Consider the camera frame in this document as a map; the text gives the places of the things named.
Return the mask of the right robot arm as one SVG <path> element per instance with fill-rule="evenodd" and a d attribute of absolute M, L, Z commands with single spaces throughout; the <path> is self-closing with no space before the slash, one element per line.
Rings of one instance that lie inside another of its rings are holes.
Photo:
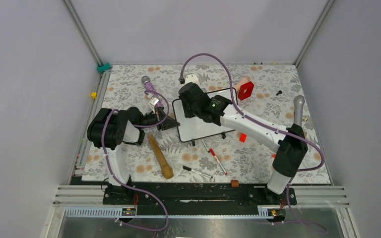
<path fill-rule="evenodd" d="M 227 97 L 218 94 L 211 97 L 192 82 L 179 90 L 178 102 L 182 108 L 175 111 L 175 117 L 180 123 L 178 132 L 182 142 L 237 130 L 275 153 L 274 171 L 264 196 L 271 204 L 284 198 L 284 189 L 308 151 L 300 125 L 286 127 L 268 122 L 245 112 Z"/>

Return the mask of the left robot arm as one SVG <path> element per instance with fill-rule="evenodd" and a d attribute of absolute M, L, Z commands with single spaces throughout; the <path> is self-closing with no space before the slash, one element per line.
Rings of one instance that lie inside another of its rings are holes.
<path fill-rule="evenodd" d="M 145 139 L 145 128 L 156 127 L 164 131 L 179 127 L 181 124 L 164 112 L 164 107 L 143 114 L 139 108 L 126 110 L 101 108 L 87 129 L 87 139 L 96 148 L 103 150 L 105 165 L 109 171 L 108 183 L 118 186 L 115 198 L 123 204 L 130 203 L 134 197 L 130 173 L 122 158 L 121 144 L 140 146 Z"/>

